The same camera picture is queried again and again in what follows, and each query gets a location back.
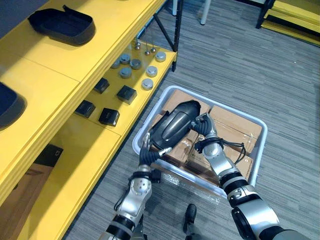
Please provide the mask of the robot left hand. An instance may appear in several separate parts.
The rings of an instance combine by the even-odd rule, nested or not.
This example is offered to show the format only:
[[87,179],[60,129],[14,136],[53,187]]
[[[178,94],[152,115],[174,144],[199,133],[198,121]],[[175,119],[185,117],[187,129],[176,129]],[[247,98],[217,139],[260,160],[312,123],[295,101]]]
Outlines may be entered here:
[[143,138],[142,146],[139,152],[139,165],[150,166],[156,160],[161,159],[164,155],[172,151],[172,147],[167,147],[158,151],[151,149],[150,133],[147,132]]

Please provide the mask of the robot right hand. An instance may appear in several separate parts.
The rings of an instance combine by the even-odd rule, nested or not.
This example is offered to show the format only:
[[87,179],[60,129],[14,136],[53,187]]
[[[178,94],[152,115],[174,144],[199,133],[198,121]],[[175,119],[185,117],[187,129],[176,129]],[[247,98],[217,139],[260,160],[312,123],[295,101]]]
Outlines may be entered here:
[[197,116],[189,127],[198,134],[203,135],[205,139],[218,136],[215,122],[207,112]]

